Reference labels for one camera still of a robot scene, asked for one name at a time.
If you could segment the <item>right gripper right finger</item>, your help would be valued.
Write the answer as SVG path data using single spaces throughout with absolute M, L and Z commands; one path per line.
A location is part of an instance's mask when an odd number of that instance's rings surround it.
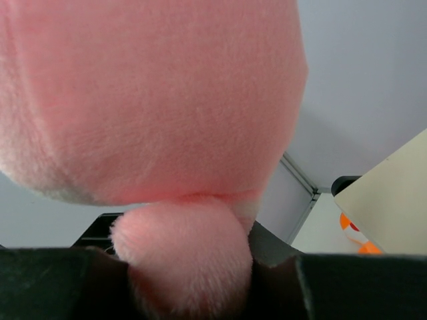
M 426 257 L 307 254 L 259 223 L 247 319 L 425 319 Z

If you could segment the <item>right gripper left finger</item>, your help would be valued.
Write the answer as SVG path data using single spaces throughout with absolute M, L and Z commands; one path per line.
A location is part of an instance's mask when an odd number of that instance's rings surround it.
M 1 248 L 2 319 L 139 319 L 100 215 L 69 248 Z

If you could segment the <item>orange shark plush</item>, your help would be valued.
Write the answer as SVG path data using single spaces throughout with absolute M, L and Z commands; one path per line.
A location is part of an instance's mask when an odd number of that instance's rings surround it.
M 340 227 L 346 237 L 359 246 L 358 253 L 363 255 L 379 255 L 382 251 L 369 241 L 344 213 L 340 214 Z

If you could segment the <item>three-tier beige shelf rack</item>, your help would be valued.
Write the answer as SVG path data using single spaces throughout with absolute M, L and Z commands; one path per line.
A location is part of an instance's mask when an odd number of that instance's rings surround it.
M 336 205 L 388 254 L 426 254 L 426 132 L 362 176 L 341 176 L 331 188 Z

